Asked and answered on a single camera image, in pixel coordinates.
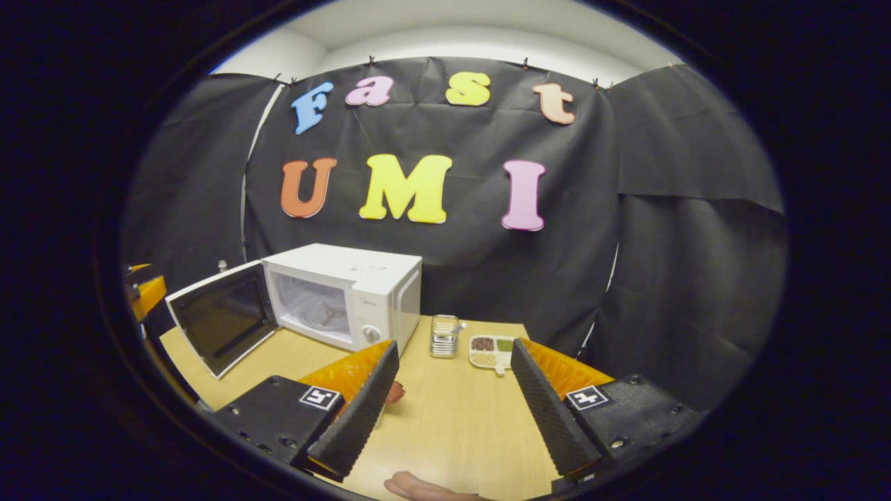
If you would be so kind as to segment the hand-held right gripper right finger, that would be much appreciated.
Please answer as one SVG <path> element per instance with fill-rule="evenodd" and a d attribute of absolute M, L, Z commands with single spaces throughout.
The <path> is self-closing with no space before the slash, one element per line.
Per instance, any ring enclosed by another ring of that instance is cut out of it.
<path fill-rule="evenodd" d="M 512 368 L 561 479 L 608 481 L 692 434 L 704 413 L 639 374 L 613 378 L 516 339 Z"/>

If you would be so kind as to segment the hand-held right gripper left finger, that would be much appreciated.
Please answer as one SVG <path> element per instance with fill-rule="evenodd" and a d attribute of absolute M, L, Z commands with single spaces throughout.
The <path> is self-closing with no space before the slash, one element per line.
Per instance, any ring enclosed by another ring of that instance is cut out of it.
<path fill-rule="evenodd" d="M 397 345 L 382 340 L 298 380 L 271 375 L 213 416 L 229 434 L 288 466 L 342 482 L 398 369 Z"/>

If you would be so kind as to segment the white microwave oven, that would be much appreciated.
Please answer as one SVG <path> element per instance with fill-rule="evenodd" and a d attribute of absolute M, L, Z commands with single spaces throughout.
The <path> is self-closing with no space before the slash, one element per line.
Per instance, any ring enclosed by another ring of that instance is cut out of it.
<path fill-rule="evenodd" d="M 309 244 L 217 273 L 166 297 L 192 351 L 220 379 L 286 328 L 356 352 L 403 352 L 420 320 L 421 257 Z"/>

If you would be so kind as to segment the divided white spice dish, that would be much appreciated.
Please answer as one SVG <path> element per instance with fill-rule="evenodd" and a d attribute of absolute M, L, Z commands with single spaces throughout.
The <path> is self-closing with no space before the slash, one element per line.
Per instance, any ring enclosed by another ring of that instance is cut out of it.
<path fill-rule="evenodd" d="M 514 338 L 480 334 L 468 341 L 468 361 L 478 368 L 493 371 L 504 377 L 512 368 Z"/>

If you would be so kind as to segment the glass jar with metal rack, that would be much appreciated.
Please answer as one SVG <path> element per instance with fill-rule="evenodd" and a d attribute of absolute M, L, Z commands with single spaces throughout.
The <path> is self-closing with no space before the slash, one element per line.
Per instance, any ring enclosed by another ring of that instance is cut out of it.
<path fill-rule="evenodd" d="M 466 327 L 466 322 L 459 317 L 433 316 L 429 332 L 429 354 L 433 358 L 455 358 L 459 333 Z"/>

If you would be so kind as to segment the black backdrop cloth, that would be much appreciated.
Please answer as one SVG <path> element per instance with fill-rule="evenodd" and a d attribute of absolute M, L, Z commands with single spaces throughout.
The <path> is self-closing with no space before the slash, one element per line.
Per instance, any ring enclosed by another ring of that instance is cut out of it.
<path fill-rule="evenodd" d="M 766 342 L 788 260 L 778 182 L 692 67 L 603 89 L 423 57 L 277 89 L 207 77 L 169 111 L 125 203 L 125 263 L 181 289 L 312 242 L 419 255 L 425 316 L 523 324 L 699 410 Z"/>

